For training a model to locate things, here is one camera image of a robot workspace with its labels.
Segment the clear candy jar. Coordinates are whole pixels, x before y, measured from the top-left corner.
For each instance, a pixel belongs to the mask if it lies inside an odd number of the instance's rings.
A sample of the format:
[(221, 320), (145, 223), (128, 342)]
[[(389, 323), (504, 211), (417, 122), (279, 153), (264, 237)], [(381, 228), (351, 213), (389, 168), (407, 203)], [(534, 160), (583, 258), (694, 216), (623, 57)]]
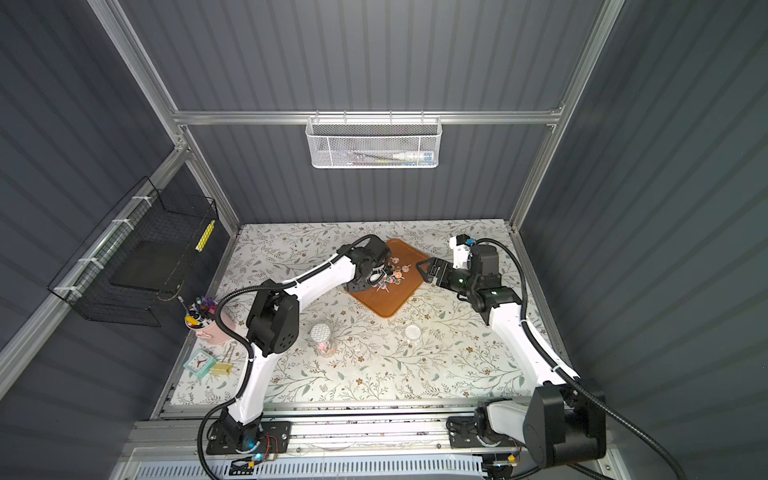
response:
[(314, 324), (309, 332), (311, 343), (321, 356), (332, 356), (336, 352), (331, 326), (327, 323)]
[(380, 284), (386, 283), (387, 279), (392, 275), (392, 268), (389, 266), (375, 269), (368, 278), (368, 283), (371, 288), (377, 288)]

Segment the yellow tag on basket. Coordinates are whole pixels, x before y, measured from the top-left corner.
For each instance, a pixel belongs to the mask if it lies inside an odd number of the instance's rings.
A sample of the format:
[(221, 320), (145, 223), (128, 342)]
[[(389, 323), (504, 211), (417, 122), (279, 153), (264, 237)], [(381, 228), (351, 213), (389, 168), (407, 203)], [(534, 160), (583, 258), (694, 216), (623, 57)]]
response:
[(213, 231), (215, 230), (216, 221), (211, 220), (208, 225), (206, 226), (205, 230), (202, 232), (197, 244), (195, 245), (195, 251), (196, 252), (202, 252), (207, 245)]

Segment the brown wooden tray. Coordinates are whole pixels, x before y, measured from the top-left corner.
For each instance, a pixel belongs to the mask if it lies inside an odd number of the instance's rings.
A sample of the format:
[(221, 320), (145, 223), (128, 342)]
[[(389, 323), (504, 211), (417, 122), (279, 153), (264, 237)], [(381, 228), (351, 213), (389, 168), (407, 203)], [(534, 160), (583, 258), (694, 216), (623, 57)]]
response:
[(351, 296), (382, 318), (390, 318), (422, 285), (417, 264), (429, 256), (400, 239), (386, 241), (390, 258), (386, 274), (370, 289), (351, 293)]

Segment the pile of colourful lollipops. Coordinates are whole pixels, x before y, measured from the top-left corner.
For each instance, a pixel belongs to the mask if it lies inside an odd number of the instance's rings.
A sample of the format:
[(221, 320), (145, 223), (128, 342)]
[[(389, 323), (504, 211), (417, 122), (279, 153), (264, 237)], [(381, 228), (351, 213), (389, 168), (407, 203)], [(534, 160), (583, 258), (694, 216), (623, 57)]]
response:
[(387, 279), (386, 283), (380, 284), (377, 291), (389, 292), (391, 286), (402, 285), (406, 280), (409, 272), (415, 268), (413, 261), (407, 262), (399, 257), (392, 257), (388, 260), (392, 265), (392, 275)]

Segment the teal small clock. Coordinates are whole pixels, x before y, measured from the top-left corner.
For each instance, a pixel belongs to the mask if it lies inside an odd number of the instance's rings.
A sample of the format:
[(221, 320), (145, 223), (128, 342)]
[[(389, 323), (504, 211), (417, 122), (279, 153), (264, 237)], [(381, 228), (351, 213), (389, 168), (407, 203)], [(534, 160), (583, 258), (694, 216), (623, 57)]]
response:
[(218, 360), (209, 352), (198, 349), (194, 351), (190, 358), (183, 364), (185, 371), (195, 378), (205, 377)]

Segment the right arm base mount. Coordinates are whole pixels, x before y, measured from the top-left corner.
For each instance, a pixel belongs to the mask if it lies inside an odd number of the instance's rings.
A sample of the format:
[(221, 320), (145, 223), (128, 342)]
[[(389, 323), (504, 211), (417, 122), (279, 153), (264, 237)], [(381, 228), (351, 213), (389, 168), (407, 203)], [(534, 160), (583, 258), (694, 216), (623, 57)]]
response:
[(474, 416), (450, 416), (445, 422), (449, 443), (453, 449), (507, 448), (522, 449), (512, 437), (493, 432)]

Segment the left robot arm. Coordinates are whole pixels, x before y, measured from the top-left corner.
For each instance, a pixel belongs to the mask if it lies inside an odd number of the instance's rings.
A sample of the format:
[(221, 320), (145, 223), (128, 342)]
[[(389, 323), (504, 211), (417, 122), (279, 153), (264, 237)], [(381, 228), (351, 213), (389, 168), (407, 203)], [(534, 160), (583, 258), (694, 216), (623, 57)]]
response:
[[(256, 424), (277, 360), (299, 337), (303, 309), (339, 286), (352, 293), (372, 288), (385, 276), (390, 256), (386, 242), (369, 234), (341, 246), (329, 259), (291, 280), (266, 280), (223, 296), (215, 323), (245, 348), (247, 360), (238, 390), (224, 404), (221, 421), (237, 430)], [(251, 293), (255, 298), (246, 316), (247, 332), (240, 335), (223, 323), (224, 307)]]

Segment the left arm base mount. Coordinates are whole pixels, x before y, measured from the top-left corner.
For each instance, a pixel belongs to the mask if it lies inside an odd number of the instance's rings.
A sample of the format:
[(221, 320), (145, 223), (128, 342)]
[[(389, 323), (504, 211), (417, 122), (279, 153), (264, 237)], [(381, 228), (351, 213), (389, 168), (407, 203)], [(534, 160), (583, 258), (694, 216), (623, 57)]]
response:
[(257, 422), (244, 429), (225, 426), (216, 420), (206, 430), (203, 446), (208, 455), (283, 454), (291, 439), (288, 421)]

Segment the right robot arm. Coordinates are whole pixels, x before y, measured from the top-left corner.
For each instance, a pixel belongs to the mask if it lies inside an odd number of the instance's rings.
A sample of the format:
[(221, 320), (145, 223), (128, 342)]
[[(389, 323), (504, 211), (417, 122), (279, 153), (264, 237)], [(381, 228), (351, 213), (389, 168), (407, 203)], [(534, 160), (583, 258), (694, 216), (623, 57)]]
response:
[(423, 281), (456, 294), (512, 353), (532, 394), (526, 407), (512, 400), (479, 406), (465, 439), (496, 446), (506, 440), (527, 450), (540, 469), (599, 460), (607, 452), (606, 414), (567, 383), (577, 373), (546, 344), (528, 319), (527, 282), (504, 284), (499, 255), (511, 249), (490, 239), (451, 238), (450, 261), (417, 264)]

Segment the pink pen cup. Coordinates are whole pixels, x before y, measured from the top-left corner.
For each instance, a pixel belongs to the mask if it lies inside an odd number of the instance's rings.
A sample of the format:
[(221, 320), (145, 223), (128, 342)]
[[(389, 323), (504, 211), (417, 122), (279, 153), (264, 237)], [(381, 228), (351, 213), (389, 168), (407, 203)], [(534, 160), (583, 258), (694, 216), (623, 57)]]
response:
[(197, 297), (189, 304), (179, 301), (185, 309), (184, 324), (198, 340), (216, 346), (232, 339), (215, 321), (219, 304), (212, 297)]

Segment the pens in white basket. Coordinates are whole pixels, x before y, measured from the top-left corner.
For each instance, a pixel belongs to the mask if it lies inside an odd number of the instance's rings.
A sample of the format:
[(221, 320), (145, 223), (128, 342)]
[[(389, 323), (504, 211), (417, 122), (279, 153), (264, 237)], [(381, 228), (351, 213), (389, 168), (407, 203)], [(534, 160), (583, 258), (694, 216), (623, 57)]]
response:
[(359, 163), (384, 165), (434, 166), (438, 163), (433, 151), (352, 151), (348, 157)]

